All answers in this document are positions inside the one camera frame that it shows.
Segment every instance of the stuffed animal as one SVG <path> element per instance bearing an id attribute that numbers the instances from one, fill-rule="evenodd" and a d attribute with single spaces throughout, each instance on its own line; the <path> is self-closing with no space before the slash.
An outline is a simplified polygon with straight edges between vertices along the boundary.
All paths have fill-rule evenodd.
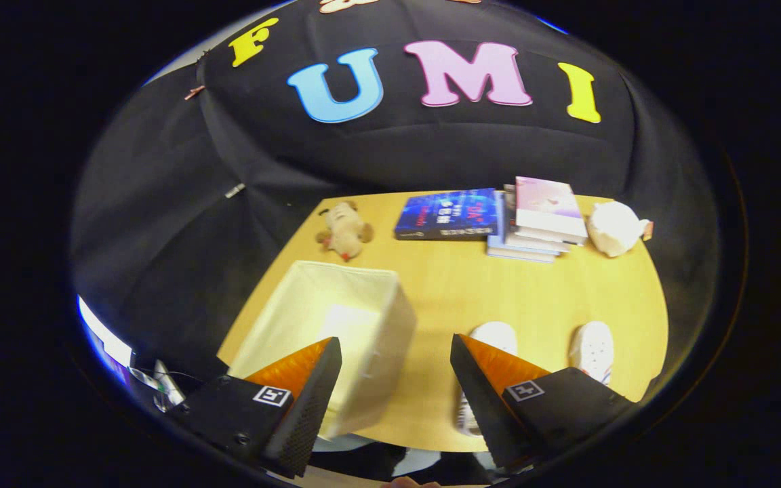
<path id="1" fill-rule="evenodd" d="M 363 242 L 372 241 L 372 226 L 361 220 L 353 201 L 325 208 L 319 215 L 325 216 L 328 229 L 319 232 L 315 240 L 321 242 L 325 250 L 339 253 L 345 262 L 360 254 Z"/>
<path id="2" fill-rule="evenodd" d="M 653 235 L 653 222 L 638 220 L 629 206 L 610 201 L 596 203 L 593 214 L 586 222 L 586 230 L 595 247 L 608 257 L 616 258 L 635 246 L 643 235 L 644 241 Z"/>

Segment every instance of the blue letter u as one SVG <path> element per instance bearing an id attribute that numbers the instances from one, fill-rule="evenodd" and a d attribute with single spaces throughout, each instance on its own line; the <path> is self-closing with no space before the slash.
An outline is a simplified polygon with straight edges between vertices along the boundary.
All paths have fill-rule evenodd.
<path id="1" fill-rule="evenodd" d="M 351 66 L 351 73 L 359 89 L 357 96 L 348 102 L 337 102 L 331 95 L 325 80 L 326 64 L 300 69 L 288 77 L 288 84 L 297 89 L 306 113 L 317 121 L 341 123 L 362 117 L 378 107 L 384 95 L 382 80 L 378 77 L 376 66 L 372 64 L 372 58 L 377 54 L 378 50 L 366 47 L 345 53 L 337 59 L 338 64 Z"/>

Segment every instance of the shoe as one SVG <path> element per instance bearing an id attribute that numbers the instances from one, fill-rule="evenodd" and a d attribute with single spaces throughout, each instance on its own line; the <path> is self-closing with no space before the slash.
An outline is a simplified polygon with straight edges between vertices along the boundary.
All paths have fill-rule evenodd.
<path id="1" fill-rule="evenodd" d="M 614 366 L 614 338 L 604 322 L 589 322 L 577 330 L 571 351 L 571 365 L 590 378 L 607 385 Z"/>
<path id="2" fill-rule="evenodd" d="M 511 325 L 505 322 L 487 322 L 476 327 L 468 336 L 517 356 L 517 334 Z M 465 394 L 460 395 L 456 428 L 467 436 L 481 436 L 481 429 L 475 421 L 475 414 L 472 413 L 472 407 L 469 407 Z"/>

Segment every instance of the wire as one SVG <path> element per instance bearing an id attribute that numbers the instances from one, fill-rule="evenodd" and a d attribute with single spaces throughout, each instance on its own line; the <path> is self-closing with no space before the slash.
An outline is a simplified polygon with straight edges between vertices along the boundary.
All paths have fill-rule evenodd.
<path id="1" fill-rule="evenodd" d="M 159 373 L 158 371 L 153 371 L 153 370 L 149 369 L 148 367 L 136 367 L 136 368 L 134 368 L 134 369 L 137 369 L 137 370 L 143 370 L 143 371 L 151 371 L 151 372 L 152 372 L 152 374 L 154 374 L 154 375 L 155 375 L 155 374 L 165 374 L 165 375 L 167 375 L 167 376 L 170 376 L 171 374 L 180 374 L 180 375 L 182 375 L 182 376 L 187 376 L 187 377 L 191 378 L 192 380 L 201 381 L 201 383 L 207 383 L 207 381 L 204 381 L 204 380 L 202 380 L 202 379 L 199 379 L 199 378 L 193 377 L 191 374 L 180 373 L 179 371 L 168 371 L 168 373 Z"/>

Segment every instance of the book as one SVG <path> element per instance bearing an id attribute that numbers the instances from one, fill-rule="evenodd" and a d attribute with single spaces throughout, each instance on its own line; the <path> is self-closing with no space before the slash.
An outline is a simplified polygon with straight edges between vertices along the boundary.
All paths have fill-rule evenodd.
<path id="1" fill-rule="evenodd" d="M 399 240 L 459 239 L 497 231 L 493 188 L 412 197 L 406 201 L 394 235 Z"/>
<path id="2" fill-rule="evenodd" d="M 556 256 L 553 256 L 552 254 L 512 251 L 510 249 L 488 249 L 487 256 L 524 260 L 524 262 L 546 262 L 548 264 L 553 263 L 556 260 Z"/>
<path id="3" fill-rule="evenodd" d="M 582 246 L 586 224 L 567 183 L 517 176 L 517 235 Z"/>
<path id="4" fill-rule="evenodd" d="M 531 247 L 517 247 L 508 243 L 507 238 L 511 234 L 508 228 L 508 214 L 505 208 L 505 198 L 502 192 L 496 192 L 496 217 L 499 229 L 496 235 L 487 236 L 487 254 L 499 257 L 515 257 L 518 259 L 548 260 L 553 262 L 559 251 L 551 249 L 534 249 Z"/>
<path id="5" fill-rule="evenodd" d="M 557 241 L 545 241 L 543 239 L 534 237 L 525 237 L 518 235 L 517 226 L 517 199 L 515 198 L 515 192 L 517 189 L 514 185 L 505 185 L 505 194 L 503 195 L 502 202 L 504 203 L 503 211 L 505 215 L 505 244 L 514 247 L 524 247 L 529 249 L 539 249 L 545 251 L 559 251 L 561 253 L 567 253 L 571 250 L 571 245 L 567 242 Z"/>

